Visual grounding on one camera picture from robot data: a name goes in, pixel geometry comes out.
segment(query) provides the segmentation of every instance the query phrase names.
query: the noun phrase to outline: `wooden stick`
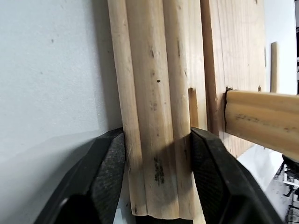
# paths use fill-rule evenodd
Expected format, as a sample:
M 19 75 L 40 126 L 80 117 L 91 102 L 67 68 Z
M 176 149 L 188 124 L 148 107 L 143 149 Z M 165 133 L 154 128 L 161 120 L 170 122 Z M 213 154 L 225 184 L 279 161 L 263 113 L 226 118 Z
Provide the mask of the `wooden stick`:
M 162 0 L 126 3 L 147 212 L 156 218 L 175 219 L 179 218 L 178 186 L 163 4 Z
M 185 47 L 188 41 L 185 38 L 188 1 L 163 0 L 163 9 L 177 168 L 179 216 L 184 219 L 194 219 L 195 194 L 190 166 L 190 117 Z
M 126 3 L 125 0 L 108 0 L 108 6 L 122 124 L 126 136 L 131 208 L 133 214 L 145 216 L 146 197 Z
M 196 90 L 193 88 L 189 88 L 188 94 L 189 94 L 190 125 L 191 127 L 199 127 Z
M 271 44 L 271 92 L 277 92 L 279 76 L 279 46 L 277 42 Z
M 299 160 L 299 97 L 228 91 L 226 131 Z

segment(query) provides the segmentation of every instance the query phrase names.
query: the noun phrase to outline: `wood piece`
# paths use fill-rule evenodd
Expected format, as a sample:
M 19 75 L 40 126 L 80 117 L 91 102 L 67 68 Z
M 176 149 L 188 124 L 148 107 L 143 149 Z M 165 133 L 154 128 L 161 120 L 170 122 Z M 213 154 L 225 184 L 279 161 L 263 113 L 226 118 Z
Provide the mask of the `wood piece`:
M 278 90 L 279 47 L 278 43 L 271 44 L 271 92 Z
M 125 0 L 108 0 L 114 60 L 121 105 L 123 130 L 126 136 L 128 180 L 132 212 L 147 215 L 141 141 L 135 97 L 130 40 Z
M 263 0 L 201 0 L 208 130 L 235 157 L 253 144 L 225 133 L 227 88 L 265 86 Z
M 191 127 L 199 127 L 196 89 L 189 88 L 189 113 Z
M 299 97 L 228 91 L 226 131 L 299 160 Z
M 195 184 L 190 160 L 190 117 L 188 103 L 187 49 L 189 36 L 186 35 L 189 2 L 185 0 L 164 0 L 164 22 L 168 59 L 171 113 L 174 134 L 174 147 L 177 166 L 177 183 L 180 218 L 194 219 L 198 209 L 199 198 L 194 192 Z M 196 91 L 193 91 L 193 116 L 198 124 Z
M 127 0 L 147 213 L 179 218 L 162 0 Z
M 202 43 L 202 26 L 200 13 L 200 0 L 184 1 L 188 4 L 188 13 L 185 22 L 185 44 L 186 44 L 186 75 L 188 88 L 192 88 L 196 94 L 198 125 L 192 125 L 207 130 L 206 120 L 206 86 L 204 52 Z

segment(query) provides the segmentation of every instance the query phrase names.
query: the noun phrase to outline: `plywood panel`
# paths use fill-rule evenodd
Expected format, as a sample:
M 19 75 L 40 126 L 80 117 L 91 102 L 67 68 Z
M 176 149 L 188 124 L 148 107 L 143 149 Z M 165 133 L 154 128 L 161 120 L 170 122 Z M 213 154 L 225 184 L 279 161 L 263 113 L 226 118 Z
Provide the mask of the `plywood panel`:
M 251 142 L 225 132 L 227 88 L 265 89 L 263 0 L 201 0 L 208 130 L 235 157 Z

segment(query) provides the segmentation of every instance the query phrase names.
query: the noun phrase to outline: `wooden board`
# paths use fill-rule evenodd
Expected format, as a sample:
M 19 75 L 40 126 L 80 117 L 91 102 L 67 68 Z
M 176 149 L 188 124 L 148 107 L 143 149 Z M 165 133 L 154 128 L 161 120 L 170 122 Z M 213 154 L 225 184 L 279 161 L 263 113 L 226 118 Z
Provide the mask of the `wooden board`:
M 265 90 L 263 0 L 201 0 L 208 130 L 235 157 L 253 143 L 225 132 L 227 88 Z
M 186 75 L 188 77 L 189 100 L 195 99 L 192 104 L 197 111 L 197 120 L 194 127 L 207 130 L 206 119 L 206 86 L 204 69 L 204 52 L 202 42 L 202 25 L 200 0 L 188 0 L 188 17 L 186 18 Z

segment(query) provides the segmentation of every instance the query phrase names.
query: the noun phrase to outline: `white wall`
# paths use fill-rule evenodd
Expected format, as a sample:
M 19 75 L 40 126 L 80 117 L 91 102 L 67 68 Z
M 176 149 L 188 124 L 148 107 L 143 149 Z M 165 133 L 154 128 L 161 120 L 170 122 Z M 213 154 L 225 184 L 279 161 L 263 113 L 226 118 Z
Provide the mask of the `white wall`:
M 297 94 L 297 48 L 294 0 L 264 0 L 266 30 L 267 89 L 270 91 L 271 43 L 278 42 L 278 93 Z M 261 146 L 254 146 L 238 160 L 252 173 L 266 190 L 282 163 L 281 154 Z
M 107 1 L 0 5 L 0 224 L 31 224 L 80 146 L 121 126 Z

